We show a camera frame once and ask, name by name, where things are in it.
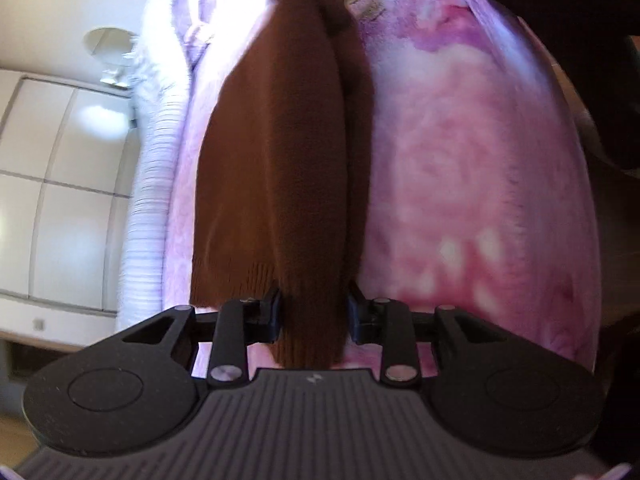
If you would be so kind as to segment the brown knitted button vest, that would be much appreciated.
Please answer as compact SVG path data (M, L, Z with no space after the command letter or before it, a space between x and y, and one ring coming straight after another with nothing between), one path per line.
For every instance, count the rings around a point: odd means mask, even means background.
M198 160L190 300L284 297L273 359L328 368L366 225L374 89L344 0L279 0L227 77Z

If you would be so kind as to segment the pink floral fleece blanket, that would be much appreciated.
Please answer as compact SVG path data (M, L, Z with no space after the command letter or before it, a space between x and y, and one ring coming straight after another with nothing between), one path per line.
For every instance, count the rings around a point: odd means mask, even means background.
M593 367L596 215L541 50L488 0L347 1L375 85L362 291L456 304Z

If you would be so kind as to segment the white wardrobe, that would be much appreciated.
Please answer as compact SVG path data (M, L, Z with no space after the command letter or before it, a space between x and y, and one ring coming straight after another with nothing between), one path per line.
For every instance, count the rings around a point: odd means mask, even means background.
M1 333L53 349L115 329L139 137L123 94L1 73Z

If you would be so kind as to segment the striped lavender duvet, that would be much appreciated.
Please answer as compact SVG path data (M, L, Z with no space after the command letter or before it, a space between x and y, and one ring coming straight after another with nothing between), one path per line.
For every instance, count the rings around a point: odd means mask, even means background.
M132 80L140 156L120 264L119 330L163 310L169 206L191 94L191 71L174 24L174 0L145 3L132 51Z

